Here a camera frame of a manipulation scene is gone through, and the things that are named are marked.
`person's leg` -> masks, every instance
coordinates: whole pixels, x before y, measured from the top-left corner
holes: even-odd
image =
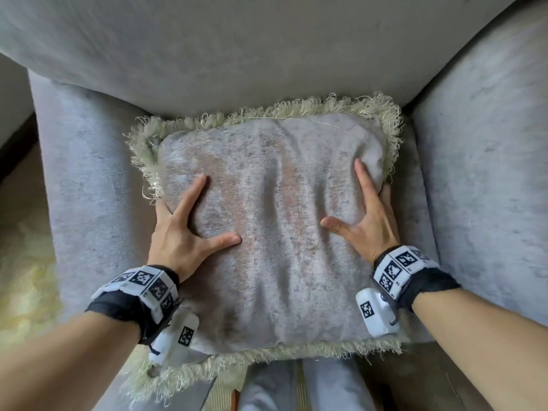
[[[240,394],[238,411],[286,411],[295,409],[297,373],[294,360],[254,363]]]
[[[303,359],[312,411],[376,411],[353,359]]]

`finger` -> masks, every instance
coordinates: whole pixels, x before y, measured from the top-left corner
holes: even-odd
[[[154,207],[156,208],[156,223],[163,223],[171,216],[171,212],[164,199],[156,200]]]
[[[330,232],[343,237],[345,240],[352,241],[352,227],[347,223],[341,221],[340,219],[337,219],[333,216],[326,216],[319,224],[322,225],[325,229],[328,229]]]
[[[204,239],[203,250],[206,256],[212,255],[221,249],[229,248],[237,245],[242,241],[242,238],[236,232],[226,232],[217,235],[213,238]]]
[[[373,183],[373,180],[371,180],[371,178],[369,177],[369,173],[367,173],[365,164],[363,164],[359,158],[354,160],[354,171],[356,172],[358,182],[360,183],[360,187],[362,188],[363,200],[366,204],[366,208],[368,205],[374,205],[375,203],[378,203],[379,196],[376,193],[375,184]]]
[[[388,183],[382,185],[380,189],[379,198],[384,207],[392,207],[391,204],[392,187]]]
[[[183,192],[181,202],[173,213],[175,216],[180,217],[184,222],[188,220],[188,214],[190,214],[190,211],[196,204],[196,200],[200,197],[206,181],[207,176],[205,174],[200,174],[194,179],[192,186]]]

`hand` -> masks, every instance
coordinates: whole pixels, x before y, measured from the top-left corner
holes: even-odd
[[[203,174],[196,177],[192,186],[182,194],[173,214],[163,200],[156,201],[157,223],[147,264],[171,268],[179,275],[180,282],[194,274],[209,255],[242,241],[236,232],[203,239],[188,230],[188,214],[202,193],[206,180]]]
[[[390,186],[383,185],[379,198],[375,185],[360,159],[354,161],[354,171],[362,189],[366,215],[354,226],[332,216],[323,218],[320,224],[343,237],[362,258],[373,263],[388,248],[400,244],[396,218],[390,205]]]

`pillow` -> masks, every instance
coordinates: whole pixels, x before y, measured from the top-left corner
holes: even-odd
[[[229,117],[146,120],[131,135],[134,163],[173,210],[198,173],[211,181],[192,216],[202,237],[235,230],[242,244],[210,257],[180,286],[200,317],[192,349],[207,356],[132,391],[168,396],[230,364],[398,351],[398,335],[371,338],[355,302],[372,266],[319,225],[364,215],[353,172],[361,158],[380,189],[399,143],[389,97],[333,96],[242,110]]]

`black and white square marker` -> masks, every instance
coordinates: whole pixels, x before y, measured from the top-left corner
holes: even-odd
[[[400,275],[401,271],[403,271],[402,268],[394,261],[390,261],[384,269],[384,272],[386,272],[386,274],[388,274],[388,276],[393,280]]]
[[[178,343],[182,344],[183,346],[188,347],[190,345],[190,341],[192,340],[192,336],[194,335],[194,331],[187,326],[184,326],[182,328],[181,336],[179,337]]]
[[[419,251],[418,249],[411,249],[411,252],[415,255],[417,255],[417,257],[419,257],[421,260],[423,261],[429,261],[430,258],[428,258],[426,255],[424,255],[421,251]]]
[[[139,271],[135,276],[129,280],[130,283],[135,283],[139,285],[148,285],[150,283],[150,280],[152,280],[155,277],[154,274],[150,274],[149,272],[145,271]]]
[[[360,304],[360,309],[362,309],[363,317],[368,318],[375,314],[371,303],[366,301],[364,304]]]
[[[405,251],[404,253],[401,253],[400,255],[396,255],[395,258],[404,267],[408,267],[411,264],[417,262],[417,258],[408,251]]]
[[[160,303],[160,308],[162,309],[162,313],[164,316],[172,310],[174,304],[175,302],[173,300],[171,293],[168,293],[166,298],[163,299],[162,302]]]
[[[124,274],[120,274],[111,283],[120,283],[121,281],[126,281],[129,277],[133,276],[135,271],[127,271]]]
[[[392,280],[390,280],[386,274],[383,274],[382,277],[380,277],[379,284],[388,293],[390,292],[390,289],[392,288],[392,285],[393,285]]]
[[[160,277],[157,277],[154,283],[152,283],[151,286],[148,287],[148,290],[156,300],[160,301],[162,297],[166,295],[169,288]]]

